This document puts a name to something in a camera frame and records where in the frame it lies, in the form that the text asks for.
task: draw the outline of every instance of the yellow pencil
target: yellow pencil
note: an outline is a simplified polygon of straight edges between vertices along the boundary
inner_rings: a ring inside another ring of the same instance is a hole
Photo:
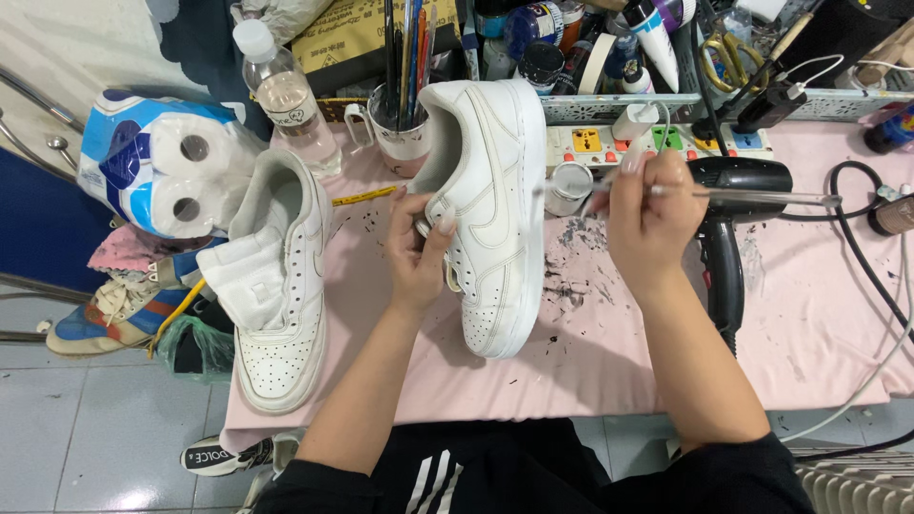
[[[370,200],[372,198],[385,197],[385,196],[389,195],[390,193],[393,193],[394,191],[396,191],[397,187],[398,186],[384,187],[381,189],[376,189],[374,191],[368,191],[367,193],[360,193],[358,195],[353,195],[351,197],[334,198],[333,204],[334,204],[334,207],[336,207],[338,205],[345,205],[345,204],[349,204],[349,203],[358,203],[358,202],[362,202],[365,200]]]

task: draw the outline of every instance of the gold scissors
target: gold scissors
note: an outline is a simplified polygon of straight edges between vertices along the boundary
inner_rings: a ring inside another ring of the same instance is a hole
[[[715,14],[710,2],[707,0],[702,2],[702,7],[702,10],[706,11],[708,16],[713,16],[713,18],[710,21],[710,34],[701,45],[701,69],[704,71],[705,76],[711,80],[711,83],[714,84],[714,87],[723,92],[731,93],[749,83],[749,76],[746,75],[746,69],[743,68],[742,59],[739,56],[740,51],[745,52],[755,62],[756,68],[761,68],[761,65],[765,63],[765,59],[755,48],[727,31],[723,16]],[[705,52],[710,48],[717,52],[717,56],[724,65],[724,70],[727,72],[726,75],[732,84],[720,79],[717,71],[714,70],[714,65],[705,57]],[[752,86],[751,91],[758,93],[767,87],[768,71],[765,71],[759,83]]]

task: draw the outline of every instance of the white stripe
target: white stripe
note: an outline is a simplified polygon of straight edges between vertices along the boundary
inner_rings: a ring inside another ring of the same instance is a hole
[[[449,460],[451,460],[451,452],[448,450],[441,452],[441,460],[438,461],[438,474],[435,476],[435,485],[431,487],[431,493],[429,493],[425,498],[425,501],[422,502],[422,506],[419,507],[419,512],[416,514],[426,514],[429,511],[431,501],[435,499],[438,495],[438,491],[441,490],[441,486],[444,485],[444,476],[448,473]]]
[[[416,485],[412,488],[412,496],[409,497],[409,503],[406,506],[406,514],[410,514],[419,505],[419,499],[422,498],[422,491],[425,490],[425,482],[429,479],[429,468],[431,468],[431,457],[422,461],[419,466],[419,474],[416,475]]]
[[[441,505],[438,507],[438,514],[449,514],[451,512],[451,496],[454,494],[454,488],[457,487],[457,477],[460,476],[461,471],[463,471],[463,466],[457,464],[454,468],[454,474],[451,477],[448,488],[444,489],[444,494],[441,495]]]

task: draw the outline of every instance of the table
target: table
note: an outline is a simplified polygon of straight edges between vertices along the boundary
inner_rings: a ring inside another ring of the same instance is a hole
[[[894,187],[914,182],[914,156],[875,156],[852,123],[782,123],[769,130],[794,191],[827,187],[828,170],[846,159],[870,164]],[[401,184],[376,147],[357,148],[335,127],[343,173],[326,181],[331,198]],[[839,182],[847,211],[862,207],[869,180],[847,170]],[[805,209],[790,208],[793,213]],[[324,368],[312,398],[283,416],[254,412],[233,377],[220,442],[238,452],[264,437],[305,426],[343,376],[390,293],[383,241],[387,200],[334,210],[327,244],[328,315]],[[883,238],[864,218],[856,237],[888,290],[901,297],[900,238]],[[662,412],[638,306],[606,249],[603,223],[547,216],[546,279],[530,339],[513,359],[476,357],[462,341],[460,305],[445,291],[430,310],[413,350],[396,423],[595,416]],[[737,333],[739,363],[770,410],[844,403],[894,344],[901,327],[860,270],[834,223],[770,220],[738,226],[746,310]],[[684,266],[702,301],[697,242]],[[899,302],[907,310],[907,302]],[[860,403],[914,394],[914,353],[906,345]]]

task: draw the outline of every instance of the masking tape roll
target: masking tape roll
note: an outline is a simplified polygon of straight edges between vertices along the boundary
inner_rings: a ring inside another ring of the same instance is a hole
[[[600,83],[600,74],[603,72],[603,64],[610,56],[610,50],[615,41],[616,37],[612,34],[600,34],[600,37],[597,38],[597,42],[590,52],[590,58],[587,59],[587,68],[584,69],[584,75],[580,79],[578,94],[596,92],[597,84]]]

